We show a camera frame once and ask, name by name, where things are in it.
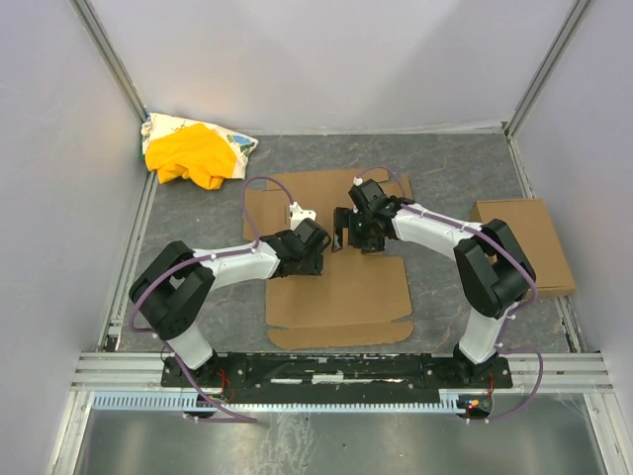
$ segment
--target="flattened cardboard box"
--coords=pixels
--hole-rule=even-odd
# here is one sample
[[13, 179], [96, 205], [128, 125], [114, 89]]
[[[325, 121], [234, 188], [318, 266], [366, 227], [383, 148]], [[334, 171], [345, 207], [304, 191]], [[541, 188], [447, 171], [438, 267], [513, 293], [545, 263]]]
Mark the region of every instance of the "flattened cardboard box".
[[565, 296], [576, 290], [574, 276], [543, 200], [478, 201], [471, 218], [479, 223], [498, 218], [509, 224], [534, 268], [540, 297]]
[[[352, 206], [349, 195], [354, 175], [362, 171], [331, 170], [272, 175], [292, 192], [302, 208], [315, 210], [316, 220], [333, 235], [333, 211]], [[401, 195], [397, 183], [387, 182], [384, 170], [364, 178], [381, 183], [385, 193]], [[408, 178], [402, 180], [411, 196]], [[287, 229], [288, 198], [277, 185], [247, 190], [246, 205], [263, 235]], [[244, 222], [244, 237], [253, 239]], [[361, 254], [348, 246], [324, 256], [320, 276], [289, 276], [266, 281], [268, 337], [284, 349], [356, 346], [402, 341], [412, 322], [394, 322], [411, 314], [405, 263], [401, 257]]]

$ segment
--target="orange fabric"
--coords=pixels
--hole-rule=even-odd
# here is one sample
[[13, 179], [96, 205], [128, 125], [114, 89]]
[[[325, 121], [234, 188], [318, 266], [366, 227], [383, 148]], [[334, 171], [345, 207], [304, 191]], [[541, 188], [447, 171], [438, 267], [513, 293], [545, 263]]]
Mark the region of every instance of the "orange fabric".
[[158, 174], [160, 183], [180, 176], [207, 190], [218, 189], [225, 178], [232, 178], [236, 161], [230, 145], [203, 124], [156, 139], [145, 154], [147, 169]]

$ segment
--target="gray floor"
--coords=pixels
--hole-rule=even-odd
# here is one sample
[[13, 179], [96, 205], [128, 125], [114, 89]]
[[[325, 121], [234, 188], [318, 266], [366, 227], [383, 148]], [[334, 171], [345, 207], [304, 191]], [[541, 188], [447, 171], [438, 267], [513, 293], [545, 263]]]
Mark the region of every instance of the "gray floor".
[[[251, 156], [248, 175], [378, 164], [408, 173], [416, 201], [455, 218], [468, 219], [476, 200], [521, 197], [504, 137], [491, 134], [263, 137]], [[158, 185], [136, 273], [173, 240], [201, 248], [242, 243], [241, 184], [226, 182], [220, 191], [212, 192], [189, 181]], [[413, 334], [396, 344], [345, 349], [451, 351], [468, 316], [454, 263], [410, 243], [390, 242], [388, 248], [389, 253], [405, 258]], [[199, 321], [215, 349], [278, 349], [266, 336], [264, 285], [262, 281], [244, 282], [207, 299]], [[506, 343], [529, 344], [547, 352], [569, 351], [553, 301], [542, 301], [520, 315], [510, 326]], [[151, 336], [131, 333], [124, 326], [119, 350], [160, 348], [160, 342]]]
[[[520, 397], [497, 396], [500, 411]], [[75, 475], [605, 474], [582, 395], [539, 396], [511, 422], [456, 416], [262, 413], [257, 425], [93, 411]]]

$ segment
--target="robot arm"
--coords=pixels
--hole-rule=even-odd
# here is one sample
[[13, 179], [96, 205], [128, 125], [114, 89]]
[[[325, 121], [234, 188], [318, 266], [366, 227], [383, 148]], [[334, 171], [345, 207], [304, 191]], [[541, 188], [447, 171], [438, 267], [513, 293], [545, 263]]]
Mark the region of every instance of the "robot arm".
[[500, 220], [482, 225], [431, 213], [412, 200], [388, 197], [374, 180], [356, 181], [349, 195], [354, 209], [334, 211], [332, 250], [342, 248], [342, 230], [347, 228], [349, 244], [362, 252], [384, 250], [385, 239], [391, 238], [418, 243], [455, 260], [472, 309], [454, 356], [467, 377], [485, 371], [497, 356], [503, 321], [529, 285], [507, 259], [481, 239], [481, 234], [502, 247], [535, 279], [509, 226]]
[[224, 249], [190, 249], [182, 241], [169, 244], [147, 267], [130, 290], [136, 304], [150, 285], [180, 262], [200, 261], [174, 272], [175, 287], [165, 278], [140, 305], [158, 337], [178, 353], [191, 369], [209, 360], [214, 351], [196, 323], [207, 295], [244, 280], [288, 275], [320, 275], [323, 252], [330, 244], [327, 231], [314, 221], [314, 212], [291, 207], [291, 230], [261, 237], [259, 241]]

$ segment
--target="marbled gray surface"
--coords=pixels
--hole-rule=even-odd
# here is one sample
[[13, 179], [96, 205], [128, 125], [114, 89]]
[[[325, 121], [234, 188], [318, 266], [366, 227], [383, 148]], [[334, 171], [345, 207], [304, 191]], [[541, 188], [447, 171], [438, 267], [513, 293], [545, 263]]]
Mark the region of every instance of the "marbled gray surface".
[[[249, 176], [386, 164], [409, 174], [416, 201], [464, 220], [476, 200], [521, 197], [503, 135], [281, 136], [260, 140], [248, 165]], [[241, 181], [228, 181], [219, 191], [206, 191], [182, 180], [158, 185], [136, 273], [173, 240], [201, 248], [242, 243], [241, 185]], [[412, 243], [390, 241], [388, 253], [405, 258], [413, 306], [407, 319], [415, 323], [415, 329], [399, 343], [344, 349], [450, 352], [466, 327], [469, 308], [455, 264]], [[264, 289], [263, 281], [251, 281], [211, 294], [199, 322], [215, 349], [278, 349], [266, 335]], [[144, 324], [143, 318], [137, 324]], [[530, 344], [548, 352], [569, 351], [554, 301], [541, 301], [518, 316], [506, 343]], [[131, 333], [124, 326], [119, 350], [160, 348], [160, 342], [150, 335]]]

